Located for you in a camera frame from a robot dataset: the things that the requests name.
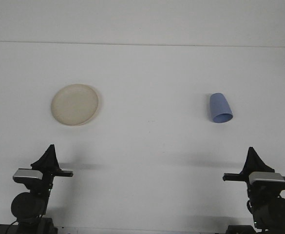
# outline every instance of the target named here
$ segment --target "cup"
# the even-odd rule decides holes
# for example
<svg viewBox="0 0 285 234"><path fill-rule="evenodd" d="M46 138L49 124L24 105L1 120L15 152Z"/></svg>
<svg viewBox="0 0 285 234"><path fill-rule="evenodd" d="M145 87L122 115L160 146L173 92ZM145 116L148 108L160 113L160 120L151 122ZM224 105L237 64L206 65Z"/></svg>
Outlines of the cup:
<svg viewBox="0 0 285 234"><path fill-rule="evenodd" d="M209 107L212 121L215 123L225 123L233 118L230 106L221 93L212 94L209 98Z"/></svg>

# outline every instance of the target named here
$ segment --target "white backdrop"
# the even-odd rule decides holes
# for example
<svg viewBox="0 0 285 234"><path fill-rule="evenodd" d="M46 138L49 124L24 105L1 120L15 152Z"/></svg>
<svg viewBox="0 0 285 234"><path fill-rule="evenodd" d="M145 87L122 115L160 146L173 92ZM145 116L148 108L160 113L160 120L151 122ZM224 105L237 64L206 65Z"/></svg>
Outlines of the white backdrop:
<svg viewBox="0 0 285 234"><path fill-rule="evenodd" d="M84 83L96 117L69 127L50 103ZM234 118L210 121L222 92ZM285 175L285 48L0 43L0 223L10 223L12 180L54 143L73 178L55 178L57 226L221 232L251 224L240 172L249 146Z"/></svg>
<svg viewBox="0 0 285 234"><path fill-rule="evenodd" d="M285 0L0 0L0 41L285 46Z"/></svg>

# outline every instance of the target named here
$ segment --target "cable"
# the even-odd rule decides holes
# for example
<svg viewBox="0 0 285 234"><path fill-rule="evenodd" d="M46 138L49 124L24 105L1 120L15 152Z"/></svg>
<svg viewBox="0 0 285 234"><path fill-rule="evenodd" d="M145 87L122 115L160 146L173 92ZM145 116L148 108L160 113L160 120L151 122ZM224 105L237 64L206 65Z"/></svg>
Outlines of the cable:
<svg viewBox="0 0 285 234"><path fill-rule="evenodd" d="M250 206L250 200L247 201L246 206L247 206L248 211L252 214L251 206Z"/></svg>
<svg viewBox="0 0 285 234"><path fill-rule="evenodd" d="M6 229L5 234L7 234L7 233L8 233L9 228L10 228L14 223L16 223L16 222L17 222L17 221L15 221L15 222L11 223L11 224L8 226L8 228Z"/></svg>

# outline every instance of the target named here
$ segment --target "plate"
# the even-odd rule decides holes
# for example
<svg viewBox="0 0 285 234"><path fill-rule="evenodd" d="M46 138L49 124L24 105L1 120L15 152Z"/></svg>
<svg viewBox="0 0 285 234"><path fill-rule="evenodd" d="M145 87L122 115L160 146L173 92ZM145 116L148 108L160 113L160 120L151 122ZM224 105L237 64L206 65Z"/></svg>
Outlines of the plate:
<svg viewBox="0 0 285 234"><path fill-rule="evenodd" d="M96 92L85 84L71 84L57 92L51 102L53 117L65 125L81 125L89 121L98 108Z"/></svg>

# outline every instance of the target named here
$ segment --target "upside-down cup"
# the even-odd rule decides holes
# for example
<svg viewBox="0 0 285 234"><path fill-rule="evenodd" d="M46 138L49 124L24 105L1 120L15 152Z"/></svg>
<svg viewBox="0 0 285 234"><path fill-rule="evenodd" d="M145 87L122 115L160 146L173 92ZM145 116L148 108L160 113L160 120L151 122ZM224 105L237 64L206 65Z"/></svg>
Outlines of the upside-down cup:
<svg viewBox="0 0 285 234"><path fill-rule="evenodd" d="M212 94L209 98L209 107L212 121L215 123L225 123L233 118L230 106L221 93Z"/></svg>

